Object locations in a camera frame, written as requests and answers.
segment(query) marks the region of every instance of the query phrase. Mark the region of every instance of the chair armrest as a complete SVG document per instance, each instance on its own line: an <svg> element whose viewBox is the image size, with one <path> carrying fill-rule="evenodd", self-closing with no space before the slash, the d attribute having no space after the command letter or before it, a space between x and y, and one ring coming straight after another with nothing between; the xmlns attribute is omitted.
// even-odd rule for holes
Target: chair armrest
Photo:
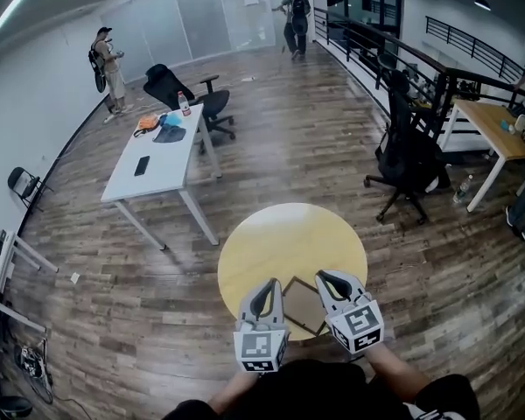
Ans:
<svg viewBox="0 0 525 420"><path fill-rule="evenodd" d="M200 81L200 84L206 84L206 87L208 88L208 93L211 94L214 89L212 88L212 81L217 80L220 78L218 74L213 74L212 76L206 77L204 80Z"/></svg>

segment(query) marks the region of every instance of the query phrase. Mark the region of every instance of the black bag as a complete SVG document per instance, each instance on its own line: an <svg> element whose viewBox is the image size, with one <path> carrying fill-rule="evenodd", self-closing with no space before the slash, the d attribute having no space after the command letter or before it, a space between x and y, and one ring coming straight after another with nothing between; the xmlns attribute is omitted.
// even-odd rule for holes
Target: black bag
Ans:
<svg viewBox="0 0 525 420"><path fill-rule="evenodd" d="M105 61L103 60L103 57L95 50L96 45L97 42L91 45L91 49L87 54L87 58L89 59L89 64L94 70L95 86L97 87L97 91L102 94L105 91L105 86L107 85L105 73L103 71Z"/></svg>
<svg viewBox="0 0 525 420"><path fill-rule="evenodd" d="M305 2L304 0L291 0L291 14L293 17L305 17Z"/></svg>

